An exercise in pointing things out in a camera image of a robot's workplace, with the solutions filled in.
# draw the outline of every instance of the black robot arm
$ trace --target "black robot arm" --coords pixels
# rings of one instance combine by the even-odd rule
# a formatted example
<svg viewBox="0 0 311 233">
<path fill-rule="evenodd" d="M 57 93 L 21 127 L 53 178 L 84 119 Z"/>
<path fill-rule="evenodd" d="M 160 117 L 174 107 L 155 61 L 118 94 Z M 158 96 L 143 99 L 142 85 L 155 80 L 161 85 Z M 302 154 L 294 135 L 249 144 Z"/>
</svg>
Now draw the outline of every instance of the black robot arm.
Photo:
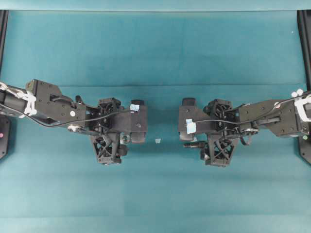
<svg viewBox="0 0 311 233">
<path fill-rule="evenodd" d="M 251 136 L 269 129 L 278 137 L 309 136 L 311 95 L 298 90 L 287 100 L 266 100 L 233 108 L 230 101 L 214 100 L 203 109 L 194 98 L 179 107 L 179 137 L 185 148 L 200 148 L 206 165 L 228 166 L 239 141 L 249 145 Z M 196 134 L 207 141 L 193 141 Z"/>
<path fill-rule="evenodd" d="M 97 161 L 105 165 L 121 163 L 128 151 L 125 144 L 143 143 L 147 132 L 147 106 L 142 100 L 132 100 L 127 108 L 115 98 L 90 106 L 80 96 L 74 101 L 58 86 L 39 80 L 27 83 L 25 89 L 0 83 L 0 107 L 2 115 L 89 135 Z"/>
</svg>

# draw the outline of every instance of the black mounting plate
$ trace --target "black mounting plate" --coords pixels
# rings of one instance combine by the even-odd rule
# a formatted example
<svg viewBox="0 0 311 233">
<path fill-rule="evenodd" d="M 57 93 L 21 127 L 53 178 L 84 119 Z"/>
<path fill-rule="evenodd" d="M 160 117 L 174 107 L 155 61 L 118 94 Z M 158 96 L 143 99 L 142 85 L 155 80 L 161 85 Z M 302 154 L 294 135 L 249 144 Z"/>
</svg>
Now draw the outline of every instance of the black mounting plate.
<svg viewBox="0 0 311 233">
<path fill-rule="evenodd" d="M 303 59 L 305 63 L 307 89 L 311 90 L 311 10 L 297 11 L 297 22 L 301 41 Z M 299 137 L 299 151 L 309 164 L 311 164 L 311 139 L 304 140 Z"/>
<path fill-rule="evenodd" d="M 10 120 L 6 116 L 0 116 L 0 159 L 2 159 L 8 151 L 10 127 Z"/>
</svg>

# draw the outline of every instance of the metal plate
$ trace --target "metal plate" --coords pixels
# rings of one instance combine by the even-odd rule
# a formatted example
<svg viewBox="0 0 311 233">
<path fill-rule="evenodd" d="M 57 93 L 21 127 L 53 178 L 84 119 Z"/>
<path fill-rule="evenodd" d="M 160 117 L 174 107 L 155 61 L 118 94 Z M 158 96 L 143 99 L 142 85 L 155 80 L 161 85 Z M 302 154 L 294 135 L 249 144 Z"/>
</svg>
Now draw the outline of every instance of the metal plate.
<svg viewBox="0 0 311 233">
<path fill-rule="evenodd" d="M 299 153 L 309 164 L 311 164 L 311 138 L 304 140 L 303 137 L 299 137 Z"/>
<path fill-rule="evenodd" d="M 7 154 L 11 122 L 6 116 L 0 116 L 0 159 Z"/>
</svg>

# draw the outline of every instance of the black metal frame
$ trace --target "black metal frame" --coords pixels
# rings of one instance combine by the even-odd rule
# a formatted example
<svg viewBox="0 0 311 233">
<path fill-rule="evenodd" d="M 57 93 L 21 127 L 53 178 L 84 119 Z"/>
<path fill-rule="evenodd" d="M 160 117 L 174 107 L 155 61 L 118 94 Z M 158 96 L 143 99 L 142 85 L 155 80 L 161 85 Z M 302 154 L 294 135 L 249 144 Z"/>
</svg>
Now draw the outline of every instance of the black metal frame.
<svg viewBox="0 0 311 233">
<path fill-rule="evenodd" d="M 297 11 L 297 22 L 305 63 L 307 89 L 311 90 L 311 10 Z M 299 137 L 299 151 L 302 158 L 311 164 L 311 137 Z"/>
<path fill-rule="evenodd" d="M 9 11 L 0 10 L 0 72 Z M 7 154 L 11 122 L 6 116 L 0 116 L 0 159 Z"/>
</svg>

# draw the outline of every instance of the teal cloth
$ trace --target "teal cloth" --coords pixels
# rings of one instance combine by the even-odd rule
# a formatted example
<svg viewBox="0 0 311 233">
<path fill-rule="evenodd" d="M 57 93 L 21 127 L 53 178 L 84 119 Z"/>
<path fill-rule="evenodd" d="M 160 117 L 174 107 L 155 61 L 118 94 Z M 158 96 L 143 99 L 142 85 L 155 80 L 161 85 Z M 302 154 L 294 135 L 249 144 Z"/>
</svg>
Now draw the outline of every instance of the teal cloth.
<svg viewBox="0 0 311 233">
<path fill-rule="evenodd" d="M 170 59 L 180 65 L 166 67 Z M 295 12 L 11 12 L 1 80 L 24 87 L 33 78 L 93 105 L 145 100 L 146 143 L 129 145 L 121 165 L 102 166 L 87 136 L 12 119 L 0 161 L 0 232 L 310 231 L 311 166 L 296 139 L 262 130 L 219 168 L 184 149 L 177 133 L 184 97 L 238 106 L 306 88 Z"/>
</svg>

